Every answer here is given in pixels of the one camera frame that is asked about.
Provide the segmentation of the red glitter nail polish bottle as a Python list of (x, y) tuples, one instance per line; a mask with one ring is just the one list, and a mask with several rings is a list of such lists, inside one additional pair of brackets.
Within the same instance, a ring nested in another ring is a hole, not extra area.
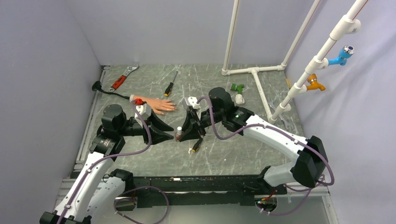
[(176, 141), (180, 141), (180, 139), (182, 138), (183, 135), (183, 130), (181, 126), (177, 127), (177, 131), (176, 131), (176, 135), (175, 135), (175, 140)]

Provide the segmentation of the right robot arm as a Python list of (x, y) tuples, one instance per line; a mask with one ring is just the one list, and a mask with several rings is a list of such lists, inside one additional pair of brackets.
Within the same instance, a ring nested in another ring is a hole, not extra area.
[(275, 187), (291, 182), (307, 188), (322, 184), (320, 177), (328, 158), (320, 138), (308, 139), (270, 124), (253, 111), (235, 105), (222, 87), (211, 89), (207, 97), (185, 97), (183, 107), (186, 118), (177, 132), (180, 142), (199, 139), (205, 136), (207, 127), (215, 128), (215, 124), (221, 123), (231, 131), (229, 137), (236, 134), (251, 137), (290, 159), (289, 163), (264, 168), (257, 180), (260, 192), (268, 194)]

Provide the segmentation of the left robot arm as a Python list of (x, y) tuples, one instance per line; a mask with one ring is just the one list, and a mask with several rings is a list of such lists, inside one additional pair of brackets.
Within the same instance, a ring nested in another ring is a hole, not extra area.
[(133, 110), (135, 116), (127, 118), (119, 104), (104, 109), (101, 125), (81, 172), (54, 211), (42, 214), (41, 224), (93, 224), (117, 196), (128, 196), (133, 192), (133, 173), (121, 169), (113, 171), (103, 187), (99, 185), (115, 160), (127, 156), (127, 153), (121, 153), (125, 137), (143, 137), (146, 147), (136, 152), (140, 154), (151, 145), (173, 139), (169, 133), (174, 130), (146, 103), (133, 105)]

